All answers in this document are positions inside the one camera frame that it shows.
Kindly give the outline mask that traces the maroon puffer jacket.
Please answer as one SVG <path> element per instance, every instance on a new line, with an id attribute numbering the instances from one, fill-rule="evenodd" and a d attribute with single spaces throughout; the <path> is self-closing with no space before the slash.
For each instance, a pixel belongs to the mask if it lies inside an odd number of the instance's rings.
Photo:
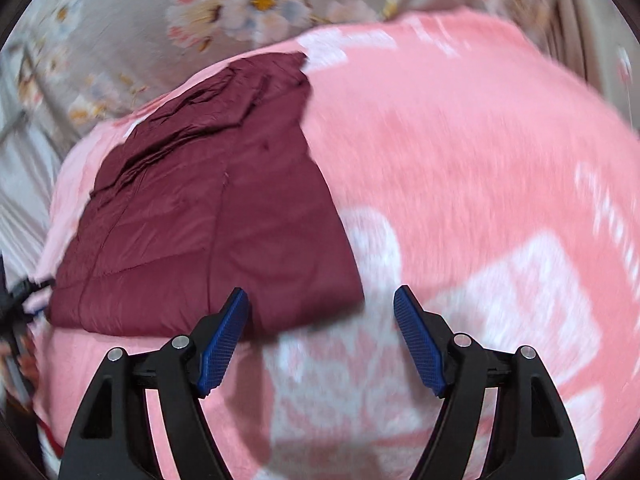
<path id="1" fill-rule="evenodd" d="M 268 336 L 358 307 L 362 284 L 302 119 L 300 52 L 240 58 L 104 158 L 48 318 L 124 337 L 187 333 L 235 288 Z"/>

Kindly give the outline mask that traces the pink blanket with white prints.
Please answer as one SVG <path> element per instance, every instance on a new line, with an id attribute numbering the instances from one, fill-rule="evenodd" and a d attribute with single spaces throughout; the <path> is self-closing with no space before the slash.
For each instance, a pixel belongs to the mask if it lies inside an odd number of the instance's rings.
<path id="1" fill-rule="evenodd" d="M 366 305 L 236 350 L 203 404 L 238 479 L 405 479 L 439 400 L 408 285 L 483 346 L 534 347 L 597 478 L 639 418 L 639 140 L 513 25 L 472 11 L 323 27 L 303 122 Z"/>

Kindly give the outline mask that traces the silver satin curtain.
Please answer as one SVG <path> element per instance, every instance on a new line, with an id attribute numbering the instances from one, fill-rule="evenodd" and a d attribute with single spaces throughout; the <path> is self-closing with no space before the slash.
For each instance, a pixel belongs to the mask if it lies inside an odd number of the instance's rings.
<path id="1" fill-rule="evenodd" d="M 1 122 L 1 255 L 11 283 L 35 271 L 56 177 L 75 141 L 24 110 Z"/>

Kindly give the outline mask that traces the grey floral bed sheet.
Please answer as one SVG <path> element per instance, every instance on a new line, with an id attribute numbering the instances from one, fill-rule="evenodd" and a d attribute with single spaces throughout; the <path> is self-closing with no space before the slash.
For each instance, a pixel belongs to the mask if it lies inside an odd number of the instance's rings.
<path id="1" fill-rule="evenodd" d="M 462 6 L 518 26 L 638 124 L 639 0 L 1 0 L 1 128 L 72 142 L 238 53 Z"/>

